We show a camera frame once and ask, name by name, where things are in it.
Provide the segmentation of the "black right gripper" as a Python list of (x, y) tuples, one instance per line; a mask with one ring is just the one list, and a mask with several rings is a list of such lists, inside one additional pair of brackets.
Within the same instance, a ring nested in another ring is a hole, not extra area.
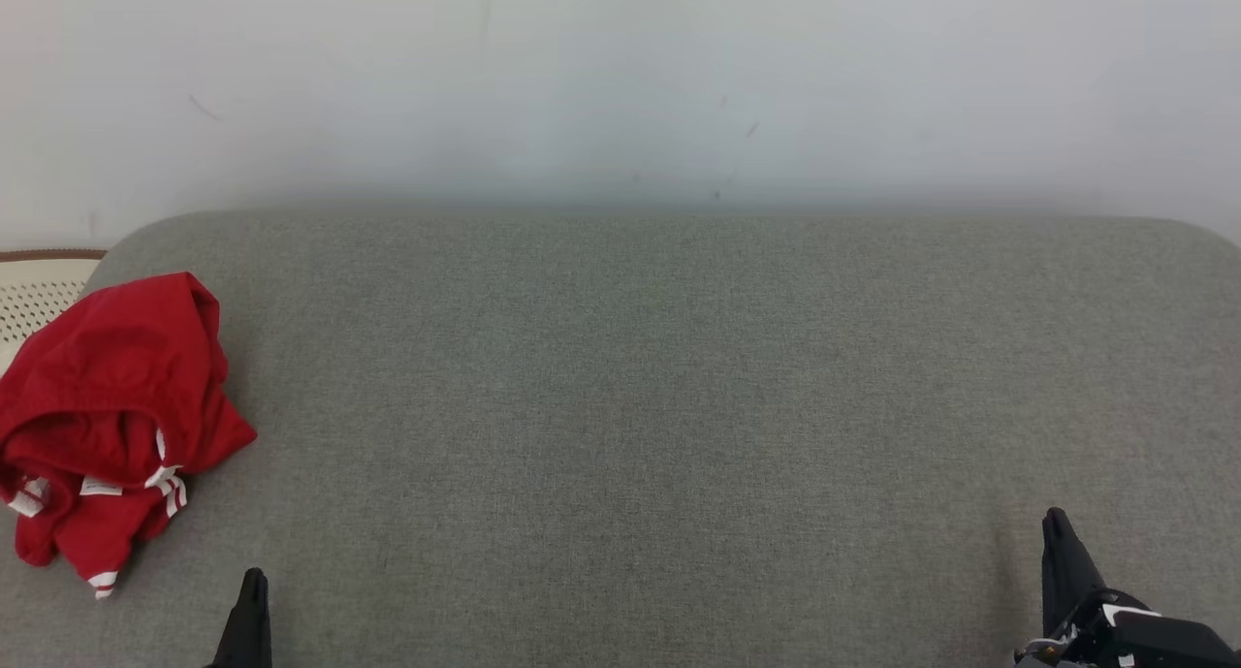
[(1042, 515), (1042, 638), (1015, 651), (1015, 667), (1239, 667), (1209, 625), (1158, 615), (1112, 591), (1059, 507)]

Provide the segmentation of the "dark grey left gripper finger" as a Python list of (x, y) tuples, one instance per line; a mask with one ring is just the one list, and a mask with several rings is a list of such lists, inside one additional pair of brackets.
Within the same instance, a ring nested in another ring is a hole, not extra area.
[(207, 667), (273, 667), (271, 598), (262, 569), (244, 571), (240, 596)]

